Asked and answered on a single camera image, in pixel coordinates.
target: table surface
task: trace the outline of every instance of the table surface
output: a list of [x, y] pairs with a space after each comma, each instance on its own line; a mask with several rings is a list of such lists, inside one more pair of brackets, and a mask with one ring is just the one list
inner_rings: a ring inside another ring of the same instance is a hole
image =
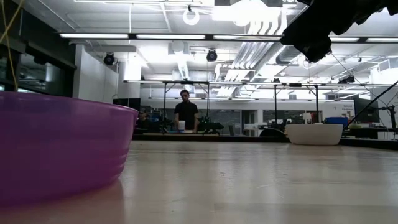
[[0, 223], [396, 224], [397, 192], [394, 151], [136, 141], [113, 185], [2, 209]]

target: security camera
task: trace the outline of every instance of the security camera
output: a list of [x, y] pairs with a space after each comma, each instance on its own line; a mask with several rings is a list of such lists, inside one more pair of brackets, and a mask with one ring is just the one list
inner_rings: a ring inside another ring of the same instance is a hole
[[104, 64], [105, 65], [114, 65], [116, 63], [116, 59], [114, 57], [114, 53], [106, 53], [106, 56], [104, 58]]
[[217, 60], [216, 50], [214, 50], [214, 49], [209, 50], [209, 52], [207, 53], [206, 59], [208, 62], [215, 62]]

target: plastic bowl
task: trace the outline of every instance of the plastic bowl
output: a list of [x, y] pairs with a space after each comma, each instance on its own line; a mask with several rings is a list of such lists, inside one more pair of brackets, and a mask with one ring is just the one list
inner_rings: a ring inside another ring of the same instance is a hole
[[0, 92], [0, 206], [100, 188], [124, 169], [138, 112]]
[[293, 144], [335, 146], [343, 133], [342, 124], [290, 124], [286, 126]]

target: man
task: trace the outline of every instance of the man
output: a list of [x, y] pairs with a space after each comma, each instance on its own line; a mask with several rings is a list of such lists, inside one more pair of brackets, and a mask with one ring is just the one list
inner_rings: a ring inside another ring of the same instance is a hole
[[192, 130], [194, 133], [198, 129], [198, 108], [196, 104], [189, 101], [189, 92], [182, 90], [180, 92], [182, 102], [177, 104], [174, 109], [175, 125], [178, 127], [180, 121], [185, 121], [185, 130]]
[[150, 121], [147, 119], [146, 111], [142, 111], [139, 113], [139, 119], [136, 124], [137, 128], [140, 129], [149, 129], [150, 128]]

